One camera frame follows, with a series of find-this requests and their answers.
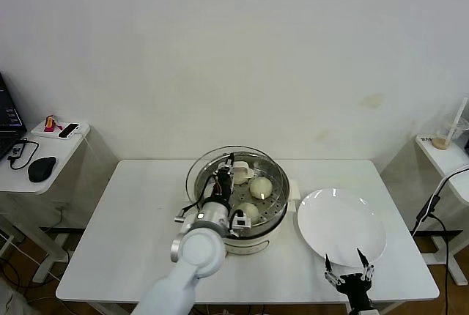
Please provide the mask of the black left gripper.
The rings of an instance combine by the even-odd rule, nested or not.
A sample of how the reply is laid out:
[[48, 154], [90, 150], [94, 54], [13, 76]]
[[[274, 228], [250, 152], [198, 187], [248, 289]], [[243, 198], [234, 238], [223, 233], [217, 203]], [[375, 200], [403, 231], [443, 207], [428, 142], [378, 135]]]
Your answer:
[[215, 183], [210, 196], [211, 198], [224, 202], [229, 201], [234, 185], [232, 181], [232, 168], [234, 167], [234, 163], [235, 154], [232, 152], [229, 154], [226, 163], [222, 162], [218, 164], [218, 170], [215, 174]]

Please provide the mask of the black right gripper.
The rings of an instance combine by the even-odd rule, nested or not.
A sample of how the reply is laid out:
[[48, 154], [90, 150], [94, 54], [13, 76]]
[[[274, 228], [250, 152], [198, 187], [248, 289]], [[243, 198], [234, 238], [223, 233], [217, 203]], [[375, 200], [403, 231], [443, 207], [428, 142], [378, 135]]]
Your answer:
[[371, 280], [374, 275], [374, 265], [370, 264], [366, 256], [357, 249], [359, 258], [363, 265], [363, 272], [342, 275], [341, 277], [333, 273], [333, 268], [325, 254], [325, 279], [336, 289], [339, 293], [347, 296], [351, 308], [371, 308], [371, 301], [367, 292], [371, 289]]

